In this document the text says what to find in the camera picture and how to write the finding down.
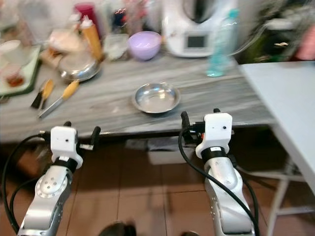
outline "white cup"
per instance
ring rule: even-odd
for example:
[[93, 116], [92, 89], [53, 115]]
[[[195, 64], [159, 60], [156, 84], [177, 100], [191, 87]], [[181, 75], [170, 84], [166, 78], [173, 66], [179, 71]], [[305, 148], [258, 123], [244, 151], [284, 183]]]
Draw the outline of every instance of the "white cup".
[[0, 55], [8, 62], [20, 66], [30, 62], [30, 58], [25, 53], [20, 40], [11, 40], [0, 44]]

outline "yellow bottle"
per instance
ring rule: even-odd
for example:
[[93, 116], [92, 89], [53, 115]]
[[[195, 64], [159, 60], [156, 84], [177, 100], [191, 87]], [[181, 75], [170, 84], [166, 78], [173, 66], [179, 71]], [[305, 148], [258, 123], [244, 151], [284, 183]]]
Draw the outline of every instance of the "yellow bottle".
[[98, 61], [101, 61], [103, 59], [103, 52], [100, 46], [96, 26], [93, 24], [93, 21], [88, 18], [88, 16], [83, 17], [81, 30], [90, 46], [92, 54]]

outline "white kitchen appliance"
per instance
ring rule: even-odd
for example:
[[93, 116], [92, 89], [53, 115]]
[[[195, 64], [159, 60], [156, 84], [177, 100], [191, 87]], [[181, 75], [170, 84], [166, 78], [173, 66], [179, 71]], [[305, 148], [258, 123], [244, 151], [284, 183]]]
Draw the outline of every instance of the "white kitchen appliance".
[[237, 0], [163, 0], [162, 35], [170, 53], [199, 58], [212, 54], [221, 21]]

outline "wooden handle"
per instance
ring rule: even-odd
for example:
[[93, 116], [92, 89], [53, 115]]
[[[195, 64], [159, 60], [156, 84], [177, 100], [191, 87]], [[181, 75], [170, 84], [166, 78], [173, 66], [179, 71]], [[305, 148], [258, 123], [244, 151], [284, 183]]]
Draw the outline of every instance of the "wooden handle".
[[77, 90], [79, 86], [79, 81], [73, 81], [71, 84], [68, 85], [68, 87], [65, 88], [65, 90], [63, 91], [63, 100], [67, 100], [68, 98], [70, 98], [74, 92]]
[[53, 88], [54, 88], [54, 81], [49, 79], [46, 82], [46, 84], [44, 86], [44, 89], [43, 89], [43, 95], [42, 96], [43, 96], [44, 100], [46, 100], [49, 97], [49, 95], [51, 94]]

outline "black cable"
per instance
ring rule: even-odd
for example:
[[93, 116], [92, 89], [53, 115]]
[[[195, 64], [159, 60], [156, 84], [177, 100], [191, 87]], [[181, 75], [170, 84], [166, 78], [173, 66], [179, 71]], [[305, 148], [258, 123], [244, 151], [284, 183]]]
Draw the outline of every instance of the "black cable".
[[218, 187], [220, 187], [221, 189], [223, 189], [228, 195], [230, 195], [242, 208], [243, 210], [246, 212], [246, 214], [249, 216], [249, 218], [251, 219], [253, 225], [254, 225], [254, 231], [255, 231], [255, 236], [260, 236], [260, 232], [259, 232], [259, 227], [258, 227], [258, 223], [256, 222], [255, 218], [253, 217], [251, 211], [245, 206], [245, 204], [231, 191], [229, 190], [224, 184], [222, 184], [220, 181], [218, 181], [217, 179], [213, 178], [211, 175], [209, 175], [208, 173], [204, 172], [203, 170], [199, 169], [198, 167], [194, 166], [194, 164], [189, 160], [189, 158], [186, 156], [184, 150], [183, 150], [183, 145], [182, 145], [182, 139], [183, 139], [183, 134], [185, 132], [189, 131], [189, 127], [181, 130], [179, 136], [178, 136], [178, 147], [179, 147], [179, 151], [181, 153], [181, 155], [183, 156], [183, 158], [185, 159], [185, 161], [197, 172], [199, 172], [201, 175], [203, 175], [205, 178], [208, 178], [209, 180], [211, 180], [213, 183], [215, 183]]
[[24, 188], [26, 185], [30, 184], [30, 183], [33, 183], [33, 182], [37, 182], [38, 181], [38, 178], [33, 178], [33, 179], [30, 179], [24, 183], [22, 183], [20, 186], [18, 186], [15, 191], [12, 193], [12, 196], [11, 196], [11, 199], [10, 199], [10, 212], [11, 212], [11, 215], [12, 217], [14, 218], [15, 220], [15, 223], [17, 223], [16, 221], [16, 218], [15, 218], [15, 215], [14, 215], [14, 199], [15, 199], [15, 196], [16, 194], [22, 189]]
[[252, 202], [254, 204], [254, 217], [255, 217], [255, 220], [258, 224], [259, 223], [259, 207], [258, 207], [258, 200], [257, 200], [256, 194], [246, 179], [243, 178], [243, 182], [247, 186], [247, 188], [250, 191], [250, 194], [252, 196]]
[[28, 140], [32, 139], [32, 138], [36, 138], [36, 137], [40, 137], [38, 134], [36, 135], [32, 135], [32, 136], [29, 136], [27, 138], [25, 138], [24, 140], [22, 140], [16, 147], [15, 149], [13, 150], [13, 152], [11, 153], [11, 155], [8, 157], [8, 159], [6, 160], [6, 163], [4, 165], [4, 168], [3, 168], [3, 173], [2, 173], [2, 186], [1, 186], [1, 189], [2, 189], [2, 195], [3, 195], [3, 204], [4, 204], [4, 210], [5, 210], [5, 213], [9, 219], [9, 222], [14, 230], [14, 232], [17, 234], [20, 227], [19, 225], [16, 223], [16, 219], [13, 217], [13, 215], [11, 214], [10, 212], [10, 209], [9, 209], [9, 206], [8, 206], [8, 201], [7, 201], [7, 196], [6, 196], [6, 184], [5, 184], [5, 181], [6, 181], [6, 171], [7, 171], [7, 168], [8, 168], [8, 165], [9, 165], [9, 162], [10, 160], [13, 158], [13, 156], [16, 154], [17, 150], [24, 144], [26, 143]]

